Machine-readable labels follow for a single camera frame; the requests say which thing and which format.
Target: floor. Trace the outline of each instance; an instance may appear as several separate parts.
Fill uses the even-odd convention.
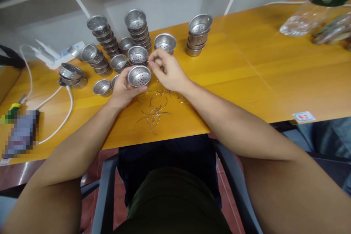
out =
[[[105,159],[118,153],[118,148],[100,151],[92,167],[83,176],[81,185],[88,184],[100,178],[102,163]],[[7,189],[28,182],[34,172],[42,165],[44,160],[27,162],[22,164],[0,166],[0,190]],[[217,174],[219,181],[219,190],[222,197],[222,212],[230,226],[232,233],[244,234],[244,228],[241,223],[239,212],[235,204],[233,194],[230,190],[227,177],[223,167],[218,160]],[[91,226],[95,213],[98,189],[83,200],[82,218],[80,227],[84,234],[91,233]],[[127,219],[127,208],[124,205],[125,189],[118,173],[115,178],[115,197],[114,197],[114,228],[118,227]]]

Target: hand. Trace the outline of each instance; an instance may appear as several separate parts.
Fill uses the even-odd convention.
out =
[[[109,103],[119,110],[127,107],[136,95],[147,90],[147,86],[136,88],[127,81],[128,73],[132,68],[133,67],[125,68],[114,83],[113,93],[109,100]]]
[[[177,59],[162,48],[152,52],[148,60],[152,71],[166,89],[182,93],[182,89],[191,82]]]

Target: right hand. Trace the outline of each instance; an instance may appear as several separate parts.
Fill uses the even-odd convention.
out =
[[[148,60],[152,71],[166,89],[181,93],[181,89],[191,82],[177,59],[162,48],[152,52]]]

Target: left hand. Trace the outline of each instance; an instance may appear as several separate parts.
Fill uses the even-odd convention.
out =
[[[133,67],[125,68],[121,72],[120,76],[116,79],[116,82],[114,83],[113,93],[109,100],[109,103],[111,103],[114,107],[117,107],[120,110],[127,107],[136,95],[143,93],[147,90],[147,86],[137,88],[130,85],[130,83],[127,81],[128,73],[132,68]]]

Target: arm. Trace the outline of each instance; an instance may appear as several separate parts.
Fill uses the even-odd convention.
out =
[[[192,82],[163,50],[154,51],[149,61],[159,81],[182,93],[217,138],[240,156],[264,233],[350,231],[350,198],[308,154],[260,118]]]
[[[77,233],[82,207],[80,179],[92,165],[119,112],[147,87],[116,80],[110,100],[64,140],[36,171],[3,226],[3,233]]]

